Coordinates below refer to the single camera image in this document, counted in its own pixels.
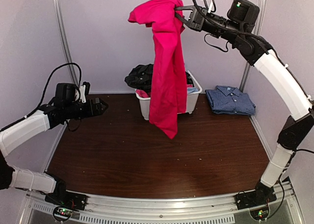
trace shirt collar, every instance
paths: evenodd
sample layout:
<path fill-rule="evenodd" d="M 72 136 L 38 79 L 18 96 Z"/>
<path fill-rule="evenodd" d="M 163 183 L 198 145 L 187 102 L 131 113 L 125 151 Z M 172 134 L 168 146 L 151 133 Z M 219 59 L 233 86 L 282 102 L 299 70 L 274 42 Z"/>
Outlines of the shirt collar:
<path fill-rule="evenodd" d="M 237 97 L 240 96 L 240 90 L 238 88 L 227 87 L 227 86 L 216 86 L 216 88 L 221 91 L 225 96 L 233 93 Z"/>

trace vertical metal pole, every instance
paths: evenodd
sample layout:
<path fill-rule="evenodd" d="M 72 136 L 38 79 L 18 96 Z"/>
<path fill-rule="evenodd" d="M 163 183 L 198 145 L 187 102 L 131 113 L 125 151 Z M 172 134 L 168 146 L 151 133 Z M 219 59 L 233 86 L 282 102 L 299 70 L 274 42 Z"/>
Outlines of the vertical metal pole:
<path fill-rule="evenodd" d="M 261 33 L 261 30 L 262 30 L 262 24 L 263 24 L 264 17 L 265 17 L 266 3 L 267 3 L 267 0 L 259 0 L 259 7 L 260 7 L 261 11 L 260 11 L 260 15 L 257 19 L 255 28 L 253 30 L 253 33 L 256 35 L 259 35 Z M 250 75 L 250 71 L 251 71 L 251 66 L 249 63 L 246 63 L 244 74 L 242 77 L 242 81 L 241 81 L 241 84 L 239 87 L 240 91 L 242 91 L 242 92 L 244 91 L 244 88 L 246 86 L 247 80 L 248 80 L 249 75 Z"/>
<path fill-rule="evenodd" d="M 68 63 L 70 63 L 70 62 L 72 62 L 72 58 L 71 58 L 68 40 L 66 37 L 60 0 L 53 0 L 53 4 L 54 4 L 54 9 L 55 9 L 55 14 L 57 17 L 57 23 L 58 23 L 58 27 L 59 27 L 59 33 L 60 33 L 61 44 L 62 44 L 62 48 L 63 48 L 63 52 L 64 52 L 64 57 L 65 57 L 66 61 Z M 78 86 L 79 81 L 78 81 L 78 78 L 77 78 L 77 75 L 75 73 L 75 69 L 74 69 L 73 65 L 69 66 L 69 72 L 70 72 L 70 77 L 71 77 L 72 82 Z"/>

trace pile of clothes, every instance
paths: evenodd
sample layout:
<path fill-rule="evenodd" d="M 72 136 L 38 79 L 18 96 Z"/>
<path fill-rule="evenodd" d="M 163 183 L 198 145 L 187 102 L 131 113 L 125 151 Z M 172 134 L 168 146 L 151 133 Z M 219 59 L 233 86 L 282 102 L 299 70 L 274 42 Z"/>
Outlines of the pile of clothes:
<path fill-rule="evenodd" d="M 153 68 L 153 64 L 138 65 L 125 77 L 125 83 L 127 83 L 129 87 L 135 88 L 136 93 L 142 98 L 150 98 L 151 96 Z M 194 87 L 191 75 L 188 72 L 185 72 L 185 75 L 187 93 L 191 94 L 197 92 L 198 88 Z"/>
<path fill-rule="evenodd" d="M 205 90 L 211 109 L 216 114 L 254 115 L 255 105 L 247 93 L 238 88 L 216 86 L 214 90 Z"/>

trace robotic arm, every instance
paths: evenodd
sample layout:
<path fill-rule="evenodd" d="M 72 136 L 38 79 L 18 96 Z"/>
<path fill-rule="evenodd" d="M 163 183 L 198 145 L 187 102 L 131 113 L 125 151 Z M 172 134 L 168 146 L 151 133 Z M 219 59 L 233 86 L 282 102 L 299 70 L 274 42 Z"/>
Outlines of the robotic arm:
<path fill-rule="evenodd" d="M 85 96 L 88 95 L 89 88 L 88 82 L 79 88 L 75 84 L 59 83 L 55 97 L 49 104 L 41 105 L 31 116 L 0 131 L 0 190 L 15 187 L 57 193 L 57 199 L 62 200 L 60 194 L 65 193 L 65 183 L 62 180 L 48 174 L 10 167 L 5 157 L 33 136 L 68 123 L 68 120 L 102 115 L 108 105 L 100 98 L 87 100 Z"/>
<path fill-rule="evenodd" d="M 273 85 L 287 105 L 290 116 L 278 137 L 278 145 L 255 191 L 238 194 L 238 209 L 265 204 L 276 199 L 273 186 L 287 169 L 295 151 L 314 125 L 314 110 L 310 96 L 279 59 L 273 47 L 262 37 L 251 34 L 260 9 L 247 0 L 234 0 L 227 14 L 229 19 L 208 13 L 208 8 L 194 6 L 177 7 L 190 10 L 186 20 L 178 13 L 175 16 L 195 31 L 205 31 L 215 38 L 223 38 L 238 49 L 241 55 L 262 73 Z"/>

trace red garment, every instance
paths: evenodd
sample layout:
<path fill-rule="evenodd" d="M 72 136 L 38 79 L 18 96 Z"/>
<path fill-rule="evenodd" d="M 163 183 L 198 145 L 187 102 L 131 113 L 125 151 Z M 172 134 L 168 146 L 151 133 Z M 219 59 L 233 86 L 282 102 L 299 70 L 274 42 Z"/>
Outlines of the red garment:
<path fill-rule="evenodd" d="M 186 112 L 186 76 L 181 45 L 182 22 L 175 18 L 181 0 L 151 0 L 136 7 L 129 22 L 152 27 L 155 62 L 149 120 L 170 139 L 178 132 L 177 114 Z"/>

